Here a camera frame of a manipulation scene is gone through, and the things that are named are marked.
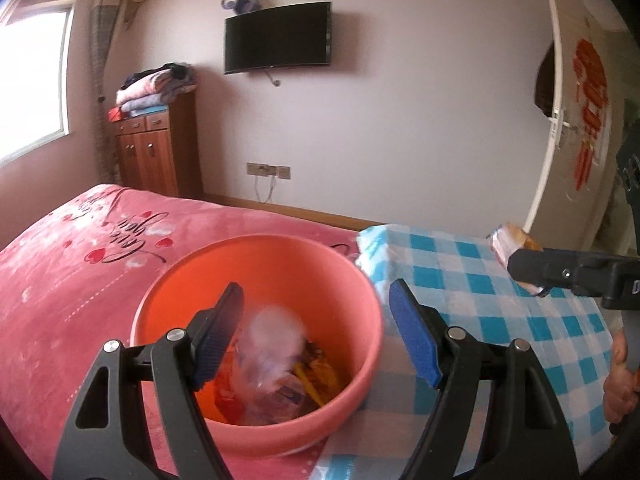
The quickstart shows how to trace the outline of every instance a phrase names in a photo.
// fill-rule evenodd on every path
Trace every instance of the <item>wall-mounted tv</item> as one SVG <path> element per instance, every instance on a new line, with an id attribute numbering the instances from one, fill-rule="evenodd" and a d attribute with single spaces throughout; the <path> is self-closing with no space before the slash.
<path id="1" fill-rule="evenodd" d="M 273 7 L 226 20 L 225 74 L 330 61 L 331 2 Z"/>

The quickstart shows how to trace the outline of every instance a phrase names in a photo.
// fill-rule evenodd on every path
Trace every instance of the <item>pink blanket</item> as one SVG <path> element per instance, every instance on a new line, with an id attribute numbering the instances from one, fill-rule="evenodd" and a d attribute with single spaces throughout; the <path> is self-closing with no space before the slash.
<path id="1" fill-rule="evenodd" d="M 355 232 L 273 213 L 96 186 L 0 252 L 0 415 L 50 477 L 66 416 L 100 346 L 128 344 L 136 309 L 172 264 L 213 242 L 293 234 L 356 253 Z M 175 472 L 160 421 L 158 465 Z M 227 457 L 236 480 L 308 478 L 322 445 L 260 463 Z"/>
<path id="2" fill-rule="evenodd" d="M 126 87 L 124 90 L 118 90 L 116 92 L 116 105 L 122 106 L 127 101 L 132 99 L 138 99 L 145 95 L 157 94 L 164 88 L 164 86 L 171 81 L 172 74 L 171 69 L 161 70 L 160 72 L 154 72 L 142 79 L 137 80 L 131 86 Z"/>

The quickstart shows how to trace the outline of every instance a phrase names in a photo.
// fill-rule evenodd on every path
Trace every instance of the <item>blue checkered cloth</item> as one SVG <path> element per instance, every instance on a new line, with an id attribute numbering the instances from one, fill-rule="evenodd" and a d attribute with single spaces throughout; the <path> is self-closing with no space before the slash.
<path id="1" fill-rule="evenodd" d="M 584 471 L 609 447 L 602 385 L 612 339 L 595 302 L 553 289 L 532 297 L 498 264 L 486 240 L 387 225 L 358 237 L 360 268 L 383 304 L 385 340 L 364 405 L 329 437 L 310 480 L 397 480 L 437 396 L 415 375 L 388 307 L 391 282 L 404 278 L 417 300 L 476 339 L 529 341 L 558 395 Z M 481 383 L 458 474 L 474 466 L 490 385 Z"/>

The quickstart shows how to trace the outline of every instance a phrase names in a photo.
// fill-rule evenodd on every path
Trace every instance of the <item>plastic bucket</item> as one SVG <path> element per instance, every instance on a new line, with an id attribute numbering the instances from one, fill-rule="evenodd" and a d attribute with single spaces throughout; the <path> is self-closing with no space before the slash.
<path id="1" fill-rule="evenodd" d="M 305 238 L 250 235 L 190 254 L 161 276 L 136 314 L 131 343 L 153 343 L 185 327 L 213 306 L 229 282 L 244 289 L 245 312 L 276 304 L 296 312 L 307 336 L 325 351 L 348 386 L 308 415 L 272 426 L 207 426 L 222 452 L 267 457 L 311 446 L 335 431 L 369 390 L 382 346 L 380 303 L 369 279 L 337 251 Z M 214 408 L 212 388 L 197 395 L 204 414 Z"/>

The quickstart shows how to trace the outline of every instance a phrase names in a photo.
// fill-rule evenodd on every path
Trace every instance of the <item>person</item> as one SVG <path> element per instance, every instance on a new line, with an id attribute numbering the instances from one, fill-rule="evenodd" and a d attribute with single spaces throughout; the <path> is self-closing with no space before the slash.
<path id="1" fill-rule="evenodd" d="M 609 376 L 604 381 L 602 407 L 608 422 L 618 423 L 631 413 L 638 403 L 640 380 L 638 373 L 626 368 L 626 338 L 624 330 L 619 330 L 611 346 Z"/>

